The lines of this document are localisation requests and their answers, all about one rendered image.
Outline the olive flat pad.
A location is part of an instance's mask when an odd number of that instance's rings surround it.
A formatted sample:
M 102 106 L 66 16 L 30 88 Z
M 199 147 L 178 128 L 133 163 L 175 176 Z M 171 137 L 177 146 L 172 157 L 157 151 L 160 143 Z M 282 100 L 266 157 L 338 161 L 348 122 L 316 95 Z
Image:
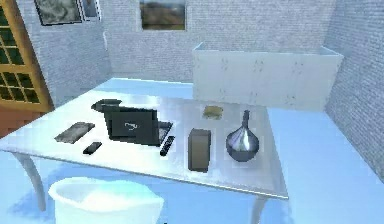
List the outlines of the olive flat pad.
M 203 116 L 207 119 L 219 120 L 222 114 L 223 108 L 219 106 L 206 106 L 203 111 Z

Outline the grey-brown box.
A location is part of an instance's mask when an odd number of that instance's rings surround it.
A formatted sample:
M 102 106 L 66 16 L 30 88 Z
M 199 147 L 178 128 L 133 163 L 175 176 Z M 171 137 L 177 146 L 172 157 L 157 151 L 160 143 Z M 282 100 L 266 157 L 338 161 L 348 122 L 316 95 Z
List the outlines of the grey-brown box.
M 196 172 L 208 171 L 210 162 L 211 132 L 193 128 L 188 136 L 188 169 Z

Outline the black remote control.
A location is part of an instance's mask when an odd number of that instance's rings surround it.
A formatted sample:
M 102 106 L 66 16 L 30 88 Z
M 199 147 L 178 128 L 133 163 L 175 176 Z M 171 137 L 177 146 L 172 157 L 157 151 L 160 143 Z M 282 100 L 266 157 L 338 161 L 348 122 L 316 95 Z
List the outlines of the black remote control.
M 172 143 L 174 141 L 175 137 L 174 136 L 168 136 L 165 143 L 162 146 L 162 149 L 160 150 L 160 155 L 161 156 L 166 156 L 169 149 L 172 146 Z

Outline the silver metal vase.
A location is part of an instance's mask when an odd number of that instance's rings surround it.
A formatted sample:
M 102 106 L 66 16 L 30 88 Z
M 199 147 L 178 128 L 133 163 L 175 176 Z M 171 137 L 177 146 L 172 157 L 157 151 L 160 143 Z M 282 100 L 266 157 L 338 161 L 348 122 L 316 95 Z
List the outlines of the silver metal vase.
M 226 137 L 226 150 L 237 162 L 248 162 L 259 151 L 259 139 L 249 129 L 250 111 L 245 110 L 241 126 Z

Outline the black laptop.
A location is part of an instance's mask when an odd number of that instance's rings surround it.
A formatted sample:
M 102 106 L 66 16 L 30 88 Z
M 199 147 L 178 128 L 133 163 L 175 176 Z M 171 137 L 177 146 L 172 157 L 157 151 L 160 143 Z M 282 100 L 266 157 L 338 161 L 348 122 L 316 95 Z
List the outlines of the black laptop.
M 103 114 L 113 141 L 159 147 L 173 126 L 159 121 L 154 109 L 105 106 Z

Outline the white table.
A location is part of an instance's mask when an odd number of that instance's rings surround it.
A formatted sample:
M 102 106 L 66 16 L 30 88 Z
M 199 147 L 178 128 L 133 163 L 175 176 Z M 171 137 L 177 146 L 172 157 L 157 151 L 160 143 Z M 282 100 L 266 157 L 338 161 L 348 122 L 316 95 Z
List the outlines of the white table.
M 170 121 L 175 140 L 165 157 L 158 147 L 112 141 L 102 113 L 91 108 L 101 99 L 119 99 L 124 106 L 153 108 L 161 121 Z M 25 163 L 35 186 L 40 205 L 45 204 L 39 173 L 32 157 L 85 164 L 164 179 L 201 184 L 218 189 L 253 194 L 257 197 L 252 224 L 258 224 L 268 198 L 286 200 L 288 193 L 275 148 L 267 109 L 233 103 L 218 103 L 223 108 L 219 120 L 205 119 L 203 111 L 211 101 L 130 95 L 91 90 L 56 110 L 0 139 L 0 150 L 11 152 Z M 241 125 L 243 112 L 250 111 L 249 128 L 258 137 L 260 149 L 248 162 L 237 162 L 226 150 L 226 137 Z M 95 127 L 74 144 L 57 142 L 55 137 L 77 122 Z M 211 160 L 207 173 L 190 171 L 188 135 L 193 129 L 211 132 Z M 102 145 L 92 154 L 83 150 L 93 142 Z

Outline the white cabinet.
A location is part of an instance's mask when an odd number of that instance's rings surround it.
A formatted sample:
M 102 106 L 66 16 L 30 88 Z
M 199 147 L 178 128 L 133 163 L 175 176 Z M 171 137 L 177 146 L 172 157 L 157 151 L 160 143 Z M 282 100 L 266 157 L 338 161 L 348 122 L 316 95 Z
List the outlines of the white cabinet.
M 192 50 L 193 97 L 217 102 L 322 111 L 344 56 L 316 53 Z

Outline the landscape framed picture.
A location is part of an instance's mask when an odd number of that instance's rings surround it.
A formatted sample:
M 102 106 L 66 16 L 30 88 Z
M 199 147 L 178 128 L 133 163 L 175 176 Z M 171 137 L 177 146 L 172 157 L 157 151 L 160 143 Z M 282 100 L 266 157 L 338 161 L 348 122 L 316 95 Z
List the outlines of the landscape framed picture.
M 143 30 L 185 30 L 187 0 L 140 0 Z

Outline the black phone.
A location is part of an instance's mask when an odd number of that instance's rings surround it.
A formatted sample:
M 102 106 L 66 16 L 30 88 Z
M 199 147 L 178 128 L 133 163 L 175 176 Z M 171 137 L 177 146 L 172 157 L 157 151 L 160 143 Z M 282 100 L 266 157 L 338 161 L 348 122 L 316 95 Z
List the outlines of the black phone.
M 86 155 L 92 155 L 101 145 L 101 142 L 93 142 L 83 150 L 83 153 Z

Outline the white round bin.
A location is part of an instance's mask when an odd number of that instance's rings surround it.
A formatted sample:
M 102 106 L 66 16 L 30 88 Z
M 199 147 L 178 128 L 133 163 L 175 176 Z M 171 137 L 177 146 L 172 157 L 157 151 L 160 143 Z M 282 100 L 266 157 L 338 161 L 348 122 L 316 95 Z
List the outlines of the white round bin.
M 164 204 L 146 185 L 126 180 L 71 177 L 48 193 L 55 224 L 156 224 Z

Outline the small framed picture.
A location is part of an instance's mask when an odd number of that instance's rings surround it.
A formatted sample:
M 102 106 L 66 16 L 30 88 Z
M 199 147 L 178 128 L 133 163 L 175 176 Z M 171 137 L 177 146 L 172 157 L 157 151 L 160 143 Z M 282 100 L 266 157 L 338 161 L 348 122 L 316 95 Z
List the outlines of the small framed picture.
M 98 0 L 80 0 L 85 21 L 99 20 Z

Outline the grey framed picture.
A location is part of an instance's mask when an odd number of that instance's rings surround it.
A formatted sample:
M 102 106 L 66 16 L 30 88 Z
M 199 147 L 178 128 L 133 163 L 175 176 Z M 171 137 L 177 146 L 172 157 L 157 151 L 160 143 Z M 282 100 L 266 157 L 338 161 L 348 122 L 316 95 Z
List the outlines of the grey framed picture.
M 34 0 L 34 3 L 43 26 L 82 21 L 77 0 Z

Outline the yellow framed door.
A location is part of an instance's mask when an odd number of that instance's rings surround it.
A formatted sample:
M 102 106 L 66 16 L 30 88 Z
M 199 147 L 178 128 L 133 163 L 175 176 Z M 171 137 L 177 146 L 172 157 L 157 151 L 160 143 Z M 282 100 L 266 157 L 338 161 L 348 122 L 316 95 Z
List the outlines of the yellow framed door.
M 0 97 L 0 105 L 6 108 L 17 110 L 30 110 L 36 112 L 50 112 L 54 109 L 53 101 L 51 99 L 49 90 L 44 80 L 38 59 L 34 52 L 32 43 L 29 39 L 27 29 L 24 25 L 20 10 L 18 9 L 16 0 L 0 0 L 0 8 L 3 10 L 3 15 L 7 20 L 7 28 L 12 32 L 15 40 L 15 46 L 6 46 L 0 35 L 0 49 L 9 61 L 9 64 L 0 63 L 0 75 L 4 76 L 4 72 L 10 72 L 17 75 L 18 73 L 28 74 L 32 83 L 32 90 L 36 93 L 38 103 L 28 102 L 25 95 L 25 87 L 19 86 L 25 102 L 16 101 L 11 91 L 11 86 L 5 81 L 5 87 L 8 89 L 11 100 L 4 100 Z M 16 65 L 12 63 L 9 56 L 9 49 L 18 49 L 21 58 L 24 62 L 23 65 Z

